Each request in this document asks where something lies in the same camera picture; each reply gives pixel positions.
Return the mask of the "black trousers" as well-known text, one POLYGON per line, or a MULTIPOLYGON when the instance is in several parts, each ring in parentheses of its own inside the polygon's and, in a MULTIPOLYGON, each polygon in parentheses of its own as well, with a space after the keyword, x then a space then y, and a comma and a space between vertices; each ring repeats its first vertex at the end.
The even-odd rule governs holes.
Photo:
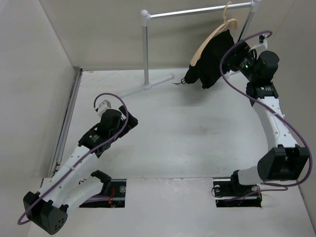
POLYGON ((220 61, 234 45, 230 30, 225 30, 212 38, 203 49, 195 65, 190 65, 184 82, 192 84, 200 80, 203 89, 209 89, 221 77, 220 61))

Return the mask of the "beige plastic hanger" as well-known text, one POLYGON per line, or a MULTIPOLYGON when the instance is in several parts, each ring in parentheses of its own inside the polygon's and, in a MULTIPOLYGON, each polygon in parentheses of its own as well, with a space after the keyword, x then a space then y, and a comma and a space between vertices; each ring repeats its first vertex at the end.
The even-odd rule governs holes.
POLYGON ((194 56, 192 57, 190 61, 190 66, 195 66, 197 61, 201 58, 201 54, 203 50, 206 48, 207 44, 217 35, 220 33, 224 32, 225 30, 235 30, 238 28, 238 21, 234 18, 228 19, 226 18, 226 11, 228 6, 232 2, 228 2, 224 8, 223 11, 223 23, 217 27, 205 40, 204 42, 200 45, 200 47, 197 49, 195 52, 194 56))

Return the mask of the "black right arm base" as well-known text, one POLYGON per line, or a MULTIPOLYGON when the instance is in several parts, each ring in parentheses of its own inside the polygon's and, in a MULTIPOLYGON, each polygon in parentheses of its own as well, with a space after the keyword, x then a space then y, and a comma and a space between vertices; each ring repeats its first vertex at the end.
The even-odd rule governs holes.
POLYGON ((213 179, 211 194, 217 208, 261 207, 262 195, 258 185, 234 186, 230 178, 213 179))

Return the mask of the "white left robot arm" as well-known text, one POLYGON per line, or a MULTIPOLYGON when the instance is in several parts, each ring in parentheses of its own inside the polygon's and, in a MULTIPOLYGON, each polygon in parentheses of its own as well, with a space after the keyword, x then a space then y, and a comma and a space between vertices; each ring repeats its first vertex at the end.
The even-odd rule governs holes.
POLYGON ((25 216, 50 235, 64 226, 69 213, 94 195, 107 196, 111 177, 96 168, 99 157, 113 142, 138 125, 126 106, 96 109, 100 121, 78 141, 73 153, 56 174, 35 193, 23 197, 25 216))

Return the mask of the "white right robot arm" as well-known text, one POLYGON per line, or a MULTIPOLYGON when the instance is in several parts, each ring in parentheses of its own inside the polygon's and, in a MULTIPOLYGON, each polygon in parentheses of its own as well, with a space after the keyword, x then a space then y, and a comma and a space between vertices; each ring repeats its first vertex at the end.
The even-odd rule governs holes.
POLYGON ((279 95, 272 79, 278 69, 279 57, 265 50, 259 56, 244 40, 236 43, 224 55, 222 62, 230 70, 241 72, 247 79, 247 97, 264 130, 268 152, 256 166, 237 170, 232 175, 229 190, 241 195, 247 185, 265 184, 280 186, 281 181, 291 181, 292 186, 305 182, 311 173, 311 150, 302 135, 285 120, 279 105, 279 95))

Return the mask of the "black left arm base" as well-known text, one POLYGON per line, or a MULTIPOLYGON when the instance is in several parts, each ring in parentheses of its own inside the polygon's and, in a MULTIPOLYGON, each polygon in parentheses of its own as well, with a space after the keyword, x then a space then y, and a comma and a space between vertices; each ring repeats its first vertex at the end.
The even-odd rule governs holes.
POLYGON ((110 187, 93 195, 80 208, 124 208, 126 196, 126 179, 113 179, 110 187))

